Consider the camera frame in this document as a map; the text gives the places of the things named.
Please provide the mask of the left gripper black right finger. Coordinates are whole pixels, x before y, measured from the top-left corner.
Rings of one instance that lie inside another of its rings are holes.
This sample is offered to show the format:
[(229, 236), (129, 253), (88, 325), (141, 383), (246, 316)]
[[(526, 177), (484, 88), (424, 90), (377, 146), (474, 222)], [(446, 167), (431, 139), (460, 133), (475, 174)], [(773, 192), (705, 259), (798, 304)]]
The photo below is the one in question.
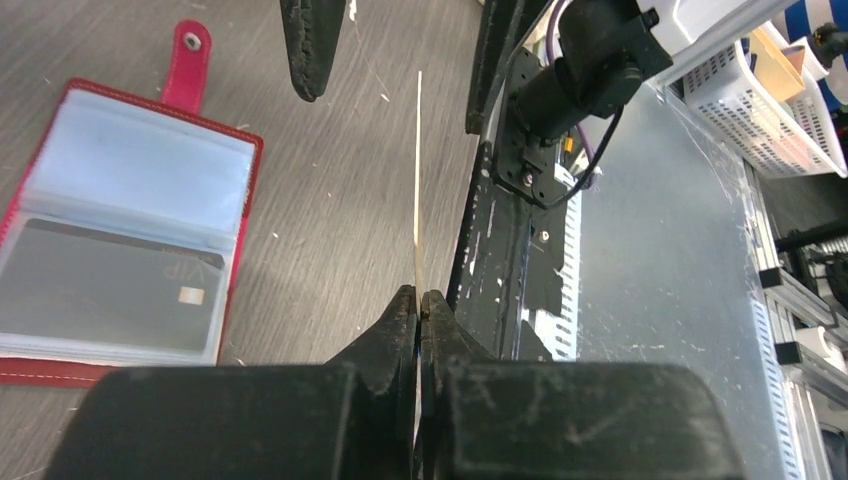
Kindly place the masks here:
[(715, 396), (673, 364), (498, 360), (423, 297), (423, 479), (742, 479)]

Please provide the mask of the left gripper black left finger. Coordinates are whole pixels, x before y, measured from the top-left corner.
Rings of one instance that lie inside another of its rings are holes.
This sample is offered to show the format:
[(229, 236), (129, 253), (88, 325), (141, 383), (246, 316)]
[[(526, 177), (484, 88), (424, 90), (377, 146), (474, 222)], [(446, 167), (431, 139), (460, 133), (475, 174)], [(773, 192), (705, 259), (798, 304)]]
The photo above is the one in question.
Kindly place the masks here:
[(135, 367), (84, 397), (49, 479), (410, 479), (417, 315), (402, 286), (322, 364)]

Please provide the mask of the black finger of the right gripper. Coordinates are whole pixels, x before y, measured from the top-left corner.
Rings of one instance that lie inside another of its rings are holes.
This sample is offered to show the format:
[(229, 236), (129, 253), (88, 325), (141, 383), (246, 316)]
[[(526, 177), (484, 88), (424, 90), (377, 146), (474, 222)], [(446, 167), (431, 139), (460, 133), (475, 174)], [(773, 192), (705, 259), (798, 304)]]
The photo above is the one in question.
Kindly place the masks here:
[(292, 86), (306, 102), (323, 96), (345, 16), (344, 0), (280, 0)]

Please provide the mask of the gold credit card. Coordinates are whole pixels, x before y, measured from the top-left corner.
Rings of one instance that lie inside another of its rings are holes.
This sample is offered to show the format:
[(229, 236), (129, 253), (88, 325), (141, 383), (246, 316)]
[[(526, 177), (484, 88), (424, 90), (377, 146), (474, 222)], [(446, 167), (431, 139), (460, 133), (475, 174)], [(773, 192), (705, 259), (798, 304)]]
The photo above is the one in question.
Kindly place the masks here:
[(421, 347), (422, 334), (422, 299), (423, 299), (423, 260), (421, 242), (421, 145), (422, 145), (422, 80), (423, 72), (417, 72), (417, 93), (415, 110), (415, 152), (414, 152), (414, 205), (413, 205), (413, 247), (415, 269), (416, 310), (418, 313), (417, 346), (416, 346), (416, 407), (414, 425), (414, 446), (420, 446), (420, 428), (423, 422), (423, 359)]

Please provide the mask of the red card holder wallet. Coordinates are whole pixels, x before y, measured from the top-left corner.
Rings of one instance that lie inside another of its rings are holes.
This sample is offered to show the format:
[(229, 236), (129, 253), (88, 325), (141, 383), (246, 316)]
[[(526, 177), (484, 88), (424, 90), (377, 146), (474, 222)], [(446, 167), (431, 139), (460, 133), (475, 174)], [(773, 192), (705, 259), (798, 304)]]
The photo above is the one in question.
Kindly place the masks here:
[(201, 115), (212, 46), (202, 23), (179, 22), (156, 100), (68, 81), (1, 223), (1, 267), (30, 218), (221, 255), (225, 279), (204, 350), (1, 331), (3, 383), (87, 388), (122, 367), (219, 361), (263, 141)]

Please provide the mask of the black credit card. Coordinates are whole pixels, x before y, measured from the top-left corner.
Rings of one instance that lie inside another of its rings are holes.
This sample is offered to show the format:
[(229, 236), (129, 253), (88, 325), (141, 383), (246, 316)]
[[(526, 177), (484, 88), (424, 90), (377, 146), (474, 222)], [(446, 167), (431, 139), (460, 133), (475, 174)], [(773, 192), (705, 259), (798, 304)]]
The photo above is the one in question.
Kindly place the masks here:
[(204, 350), (224, 258), (30, 218), (1, 267), (1, 331)]

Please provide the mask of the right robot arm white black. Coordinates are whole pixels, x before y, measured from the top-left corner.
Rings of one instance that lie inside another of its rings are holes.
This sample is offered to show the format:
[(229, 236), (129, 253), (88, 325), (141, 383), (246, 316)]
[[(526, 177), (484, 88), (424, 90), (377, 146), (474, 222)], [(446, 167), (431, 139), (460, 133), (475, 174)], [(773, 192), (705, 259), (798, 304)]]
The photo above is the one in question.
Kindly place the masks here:
[(561, 54), (506, 96), (522, 135), (541, 145), (589, 116), (618, 122), (643, 83), (766, 21), (781, 1), (486, 1), (464, 128), (482, 135), (509, 68), (544, 17)]

